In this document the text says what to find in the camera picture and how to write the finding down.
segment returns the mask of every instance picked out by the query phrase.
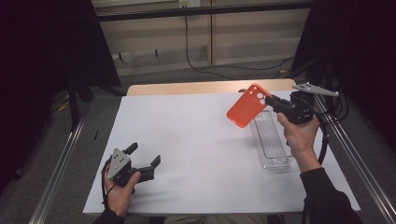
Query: phone case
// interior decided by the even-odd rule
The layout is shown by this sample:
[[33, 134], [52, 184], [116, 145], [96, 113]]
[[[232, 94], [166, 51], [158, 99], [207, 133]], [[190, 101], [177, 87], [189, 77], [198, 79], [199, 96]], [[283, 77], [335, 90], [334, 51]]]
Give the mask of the phone case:
[[251, 84], [227, 112], [227, 118], [240, 128], [245, 128], [267, 106], [265, 103], [267, 95], [271, 96], [271, 93], [259, 84]]

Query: clear plastic box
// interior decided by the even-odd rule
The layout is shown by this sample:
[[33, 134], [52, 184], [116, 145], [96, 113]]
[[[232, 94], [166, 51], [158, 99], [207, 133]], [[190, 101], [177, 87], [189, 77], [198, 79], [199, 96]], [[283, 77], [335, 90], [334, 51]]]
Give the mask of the clear plastic box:
[[277, 121], [276, 113], [264, 110], [249, 125], [262, 168], [290, 166], [294, 158], [291, 156], [290, 147], [283, 134], [284, 128]]

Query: table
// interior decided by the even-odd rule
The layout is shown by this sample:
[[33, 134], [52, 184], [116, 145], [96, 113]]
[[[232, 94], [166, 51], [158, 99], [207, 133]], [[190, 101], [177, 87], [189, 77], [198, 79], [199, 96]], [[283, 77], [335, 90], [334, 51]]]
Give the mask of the table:
[[[139, 144], [131, 157], [134, 166], [145, 166], [158, 154], [163, 160], [153, 181], [135, 187], [130, 213], [186, 216], [302, 211], [305, 194], [296, 162], [284, 170], [262, 169], [250, 129], [240, 129], [226, 119], [227, 110], [240, 96], [237, 91], [253, 82], [282, 98], [288, 98], [294, 85], [286, 79], [130, 88], [122, 99], [99, 169], [114, 147], [125, 149], [133, 141]], [[316, 150], [320, 139], [318, 134]], [[359, 210], [330, 150], [323, 166], [334, 185]], [[84, 213], [103, 211], [99, 173]]]

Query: black sleeve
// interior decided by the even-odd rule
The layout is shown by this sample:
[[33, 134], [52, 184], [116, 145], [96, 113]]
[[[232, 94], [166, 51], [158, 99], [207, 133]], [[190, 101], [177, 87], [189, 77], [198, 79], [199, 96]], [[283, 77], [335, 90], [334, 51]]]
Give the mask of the black sleeve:
[[117, 217], [116, 213], [107, 208], [102, 215], [93, 222], [93, 224], [122, 224], [124, 220], [124, 217]]
[[300, 175], [306, 192], [305, 209], [311, 224], [362, 223], [344, 192], [338, 191], [323, 168]]

